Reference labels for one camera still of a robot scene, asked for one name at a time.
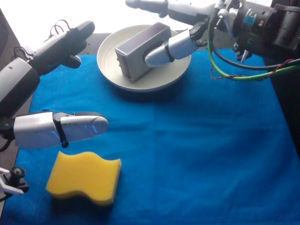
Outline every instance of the green cable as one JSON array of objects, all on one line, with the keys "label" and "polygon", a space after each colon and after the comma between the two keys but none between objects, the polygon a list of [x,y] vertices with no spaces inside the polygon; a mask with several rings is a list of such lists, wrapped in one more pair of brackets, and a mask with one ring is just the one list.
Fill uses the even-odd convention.
[{"label": "green cable", "polygon": [[[215,70],[223,77],[232,77],[231,75],[225,73],[224,71],[222,71],[216,64],[214,58],[213,58],[213,55],[212,55],[212,49],[210,47],[210,41],[208,41],[208,54],[209,54],[209,57],[210,57],[210,61],[212,63],[212,66],[215,68]],[[283,68],[283,69],[279,69],[275,72],[274,75],[279,75],[279,74],[286,74],[288,72],[292,72],[296,69],[299,69],[300,66],[291,66],[291,67],[286,67],[286,68]],[[257,81],[257,80],[263,80],[263,79],[266,79],[269,77],[269,75],[271,75],[272,72],[268,72],[268,73],[265,73],[265,74],[258,74],[258,75],[253,75],[253,76],[236,76],[236,77],[232,77],[230,78],[231,80],[234,80],[234,81]]]}]

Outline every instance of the yellow sponge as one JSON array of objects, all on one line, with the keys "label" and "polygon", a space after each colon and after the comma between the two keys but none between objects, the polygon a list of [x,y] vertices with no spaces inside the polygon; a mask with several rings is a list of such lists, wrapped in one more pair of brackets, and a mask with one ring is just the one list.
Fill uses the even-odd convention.
[{"label": "yellow sponge", "polygon": [[58,153],[46,190],[55,198],[86,195],[98,205],[113,203],[121,160],[105,160],[93,152]]}]

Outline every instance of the white plate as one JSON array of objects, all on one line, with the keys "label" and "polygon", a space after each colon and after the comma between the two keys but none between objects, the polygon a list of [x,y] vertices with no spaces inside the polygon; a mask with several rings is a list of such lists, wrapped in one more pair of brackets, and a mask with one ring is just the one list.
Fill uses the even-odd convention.
[{"label": "white plate", "polygon": [[154,68],[145,76],[131,82],[123,76],[115,48],[146,29],[149,25],[137,25],[121,29],[108,36],[97,53],[97,63],[101,73],[114,85],[129,91],[135,92],[151,92],[160,90],[177,81],[186,71],[190,62],[191,56],[181,60],[175,60],[162,67]]}]

